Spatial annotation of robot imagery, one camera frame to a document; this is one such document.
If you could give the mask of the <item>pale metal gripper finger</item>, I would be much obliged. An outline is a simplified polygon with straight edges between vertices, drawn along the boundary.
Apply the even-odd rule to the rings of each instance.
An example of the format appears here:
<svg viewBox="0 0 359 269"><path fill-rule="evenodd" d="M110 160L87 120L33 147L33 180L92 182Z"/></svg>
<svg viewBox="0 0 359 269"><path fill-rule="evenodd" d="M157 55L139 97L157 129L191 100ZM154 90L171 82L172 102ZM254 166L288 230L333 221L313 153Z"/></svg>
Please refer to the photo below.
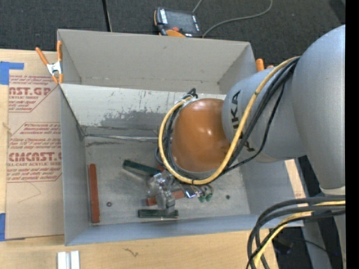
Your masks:
<svg viewBox="0 0 359 269"><path fill-rule="evenodd" d="M165 195L168 183L162 173L155 174L148 180L148 196Z"/></svg>
<svg viewBox="0 0 359 269"><path fill-rule="evenodd" d="M165 215L170 215L174 212L174 207L176 204L176 199L173 197L170 190L161 189L155 196L157 205Z"/></svg>

